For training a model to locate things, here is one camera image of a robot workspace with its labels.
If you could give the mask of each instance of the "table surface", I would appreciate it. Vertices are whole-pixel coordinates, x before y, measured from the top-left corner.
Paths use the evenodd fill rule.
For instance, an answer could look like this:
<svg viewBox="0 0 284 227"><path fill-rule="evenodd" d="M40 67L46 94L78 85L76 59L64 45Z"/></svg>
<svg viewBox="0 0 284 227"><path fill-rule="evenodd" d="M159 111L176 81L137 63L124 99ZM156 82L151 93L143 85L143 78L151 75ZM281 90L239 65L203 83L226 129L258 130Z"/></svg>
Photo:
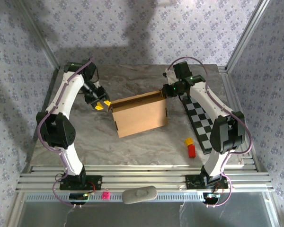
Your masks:
<svg viewBox="0 0 284 227"><path fill-rule="evenodd" d="M227 98L218 67L206 65L209 86L227 104ZM99 81L111 100L135 96L159 90L167 79L163 77L166 65L98 66ZM193 75L204 75L199 65L190 65ZM63 77L63 70L55 82L53 100ZM166 126L135 135L119 138L112 113L96 111L78 94L72 106L70 122L76 129L75 148L84 165L191 165L202 166L209 155L204 155L196 139L188 116L180 100L167 99L169 123ZM186 138L192 137L196 146L196 158L188 158ZM232 155L228 164L238 164ZM38 141L31 165L61 165L60 157L48 151Z"/></svg>

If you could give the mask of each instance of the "wall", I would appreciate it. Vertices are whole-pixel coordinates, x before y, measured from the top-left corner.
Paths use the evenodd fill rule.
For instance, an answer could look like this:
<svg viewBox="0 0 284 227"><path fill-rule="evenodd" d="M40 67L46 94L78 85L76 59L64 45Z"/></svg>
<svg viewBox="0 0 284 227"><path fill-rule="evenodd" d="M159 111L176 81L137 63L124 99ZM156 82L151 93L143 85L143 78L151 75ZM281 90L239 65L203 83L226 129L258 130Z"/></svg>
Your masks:
<svg viewBox="0 0 284 227"><path fill-rule="evenodd" d="M0 1L0 226L35 144L53 69L12 4Z"/></svg>
<svg viewBox="0 0 284 227"><path fill-rule="evenodd" d="M36 0L26 3L58 62L226 65L258 0Z"/></svg>
<svg viewBox="0 0 284 227"><path fill-rule="evenodd" d="M284 212L284 0L271 0L231 75Z"/></svg>

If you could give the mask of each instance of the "checkered board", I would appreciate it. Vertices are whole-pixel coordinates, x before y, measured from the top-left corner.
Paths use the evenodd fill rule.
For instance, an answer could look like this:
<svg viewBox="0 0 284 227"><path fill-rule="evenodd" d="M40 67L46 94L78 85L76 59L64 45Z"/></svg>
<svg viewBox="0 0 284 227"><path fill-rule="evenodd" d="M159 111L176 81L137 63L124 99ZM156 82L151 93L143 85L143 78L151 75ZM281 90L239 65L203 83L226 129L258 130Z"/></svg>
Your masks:
<svg viewBox="0 0 284 227"><path fill-rule="evenodd" d="M179 97L185 111L188 115L191 125L195 131L195 135L199 141L203 153L210 154L212 145L209 137L212 132L213 122L207 112L200 106L200 104L193 98L187 96Z"/></svg>

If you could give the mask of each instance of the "purple cable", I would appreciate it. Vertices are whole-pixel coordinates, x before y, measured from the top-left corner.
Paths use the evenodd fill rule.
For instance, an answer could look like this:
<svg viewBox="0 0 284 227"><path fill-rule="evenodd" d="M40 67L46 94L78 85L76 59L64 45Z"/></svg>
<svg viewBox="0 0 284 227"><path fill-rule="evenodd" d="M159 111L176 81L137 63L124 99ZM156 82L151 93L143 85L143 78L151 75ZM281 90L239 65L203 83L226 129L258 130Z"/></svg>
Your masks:
<svg viewBox="0 0 284 227"><path fill-rule="evenodd" d="M237 116L235 116L233 113L229 112L228 110L224 109L223 106L221 106L217 100L214 99L214 97L210 94L209 90L208 90L208 72L207 72L207 69L205 68L205 66L202 64L202 62L200 62L197 58L194 58L194 57L189 57L189 56L186 56L186 57L181 57L181 58L178 58L176 59L175 61L173 61L170 66L168 67L167 70L170 69L171 66L174 65L175 62L177 62L178 60L181 60L181 59L185 59L185 58L189 58L189 59L193 59L195 60L196 62L198 62L202 67L203 69L205 70L205 73L206 73L206 80L205 80L205 91L206 93L208 94L208 96L210 97L210 99L219 107L221 108L221 110L223 110L224 112L226 112L227 114L229 114L231 117L233 117L234 119L236 119L245 129L245 131L247 132L248 134L248 137L249 137L249 146L247 148L246 151L243 151L243 152L229 152L226 156L226 158L224 159L224 161L222 162L222 165L221 165L221 168L220 168L220 172L221 172L221 175L224 176L228 181L229 181L229 184L230 184L230 191L229 191L229 194L226 198L226 200L220 204L217 204L217 205L208 205L208 206L211 206L211 207L219 207L219 206L222 206L224 205L228 200L229 198L231 197L231 193L232 193L232 184L231 184L231 179L225 175L223 173L223 170L224 170L224 166L226 165L228 159L230 158L230 156L232 154L238 154L238 155L242 155L242 154L247 154L248 152L250 152L251 148L252 148L252 144L253 144L253 140L252 140L252 137L251 137L251 133L250 131L248 130L247 126L245 125L245 123L243 121L241 121Z"/></svg>
<svg viewBox="0 0 284 227"><path fill-rule="evenodd" d="M65 160L65 157L64 157L64 155L63 155L63 153L62 153L62 150L61 150L61 149L54 149L54 148L48 146L48 145L46 144L46 142L42 139L42 136L41 136L41 132L40 132L40 131L41 131L41 126L44 124L44 122L46 121L46 119L51 115L51 113L55 110L55 108L57 108L58 104L60 103L60 101L61 101L61 99L62 99L62 96L63 96L63 94L64 94L64 91L65 91L66 87L68 86L69 82L70 82L80 71L82 71L85 67L87 67L89 64L91 64L92 61L93 61L93 59L90 58L87 63L85 63L83 66L81 66L76 72L74 72L74 73L67 79L66 83L65 83L65 84L63 85L63 87L62 87L61 93L59 94L59 96L58 96L58 98L57 98L57 101L56 101L56 103L55 103L55 106L47 113L47 115L45 115L45 117L40 121L40 123L38 124L38 127L37 127L37 135L38 135L38 138L39 138L40 142L42 143L42 145L43 145L46 149L48 149L49 151L54 152L54 153L56 153L56 154L59 154L60 157L61 157L61 160L62 160L62 162L63 162L63 164L64 164L64 166L66 166L66 173L65 173L65 175L62 176L61 178L59 178L58 180L56 180L56 181L53 183L53 187L52 187L52 189L53 189L53 194L55 195L55 197L56 197L60 202L62 202L63 204L65 204L65 205L67 205L67 206L71 206L71 207L74 207L74 205L72 205L72 204L70 204L70 203L67 203L67 202L63 201L62 199L60 199L59 196L57 195L56 191L55 191L55 190L56 190L56 189L55 189L56 184L57 184L59 181L63 180L64 178L66 178L66 177L68 176L68 172L69 172L69 168L70 168L70 167L69 167L67 161Z"/></svg>

